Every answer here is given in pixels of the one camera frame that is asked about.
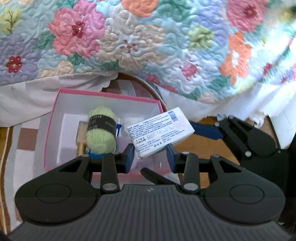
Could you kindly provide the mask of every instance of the bedspread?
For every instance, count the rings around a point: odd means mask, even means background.
[[[116,71],[215,102],[296,79],[280,0],[0,0],[0,85]]]

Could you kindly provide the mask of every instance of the wet wipes package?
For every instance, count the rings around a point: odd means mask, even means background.
[[[141,159],[163,150],[167,144],[175,145],[194,133],[180,108],[131,125],[127,131]]]

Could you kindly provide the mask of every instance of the ball of yarn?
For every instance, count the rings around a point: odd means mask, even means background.
[[[117,123],[116,115],[107,107],[101,106],[89,113],[89,118],[94,115],[105,115],[112,118]],[[92,129],[86,133],[86,142],[91,152],[95,154],[106,154],[115,151],[115,137],[104,129]]]

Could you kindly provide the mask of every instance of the pink box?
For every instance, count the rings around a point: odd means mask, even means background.
[[[131,143],[127,126],[163,113],[159,100],[125,96],[104,92],[91,92],[73,89],[60,89],[49,120],[46,134],[43,168],[51,170],[76,157],[76,134],[79,121],[87,121],[88,113],[98,106],[110,108],[123,125],[118,148],[122,151],[124,143]],[[144,179],[139,170],[148,167],[160,174],[170,173],[166,153],[161,152],[145,160],[139,160],[136,155],[128,174],[119,174],[120,183]]]

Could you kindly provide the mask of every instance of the white fabric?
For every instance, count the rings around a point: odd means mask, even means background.
[[[100,92],[108,87],[115,72],[65,74],[0,87],[0,127],[9,127],[52,110],[60,88]]]
[[[250,118],[262,126],[264,116],[277,116],[296,93],[296,82],[282,85],[256,83],[251,89],[217,103],[202,103],[158,87],[169,109],[180,107],[192,121],[200,121],[207,116],[233,115],[242,120]]]

